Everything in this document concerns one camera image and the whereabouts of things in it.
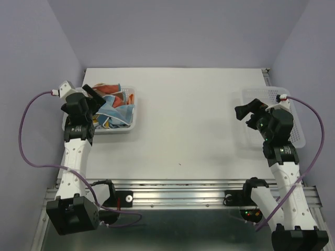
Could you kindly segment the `blue polka dot towel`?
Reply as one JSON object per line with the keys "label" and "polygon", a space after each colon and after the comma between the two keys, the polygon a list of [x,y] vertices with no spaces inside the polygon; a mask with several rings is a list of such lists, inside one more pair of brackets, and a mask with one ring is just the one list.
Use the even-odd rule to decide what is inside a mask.
{"label": "blue polka dot towel", "polygon": [[115,96],[107,95],[103,97],[106,101],[98,110],[97,115],[112,117],[118,120],[122,120],[126,124],[131,124],[133,110],[135,105],[123,105],[120,107],[113,107]]}

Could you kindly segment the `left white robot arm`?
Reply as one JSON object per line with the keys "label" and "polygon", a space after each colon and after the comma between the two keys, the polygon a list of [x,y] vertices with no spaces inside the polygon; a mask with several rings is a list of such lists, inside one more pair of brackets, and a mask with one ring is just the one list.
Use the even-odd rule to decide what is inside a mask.
{"label": "left white robot arm", "polygon": [[93,116],[105,103],[92,88],[85,85],[77,90],[63,82],[58,90],[64,101],[61,109],[67,118],[64,124],[64,166],[59,189],[53,201],[47,202],[46,212],[59,235],[97,229],[98,207],[86,196],[87,160],[95,132]]}

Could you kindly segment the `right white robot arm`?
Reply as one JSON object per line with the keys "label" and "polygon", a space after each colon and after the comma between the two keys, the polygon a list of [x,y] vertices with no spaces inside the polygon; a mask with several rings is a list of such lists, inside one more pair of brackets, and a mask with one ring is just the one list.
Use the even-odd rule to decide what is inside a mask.
{"label": "right white robot arm", "polygon": [[276,104],[268,106],[259,99],[235,107],[236,118],[250,119],[246,125],[260,132],[263,154],[276,180],[280,198],[274,199],[268,184],[256,177],[246,180],[241,190],[242,201],[255,203],[268,224],[274,250],[322,250],[329,242],[327,231],[320,230],[305,197],[299,157],[291,141],[294,116],[287,95],[279,95]]}

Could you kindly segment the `orange brown bear towel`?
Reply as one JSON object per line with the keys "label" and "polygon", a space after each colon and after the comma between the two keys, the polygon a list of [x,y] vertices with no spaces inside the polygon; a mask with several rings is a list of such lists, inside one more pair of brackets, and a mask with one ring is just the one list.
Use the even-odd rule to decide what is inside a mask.
{"label": "orange brown bear towel", "polygon": [[95,86],[92,87],[94,91],[96,91],[99,95],[102,97],[107,96],[107,95],[113,95],[121,99],[121,101],[125,100],[125,96],[121,91],[121,85],[116,84],[116,85],[111,85],[111,84],[96,84]]}

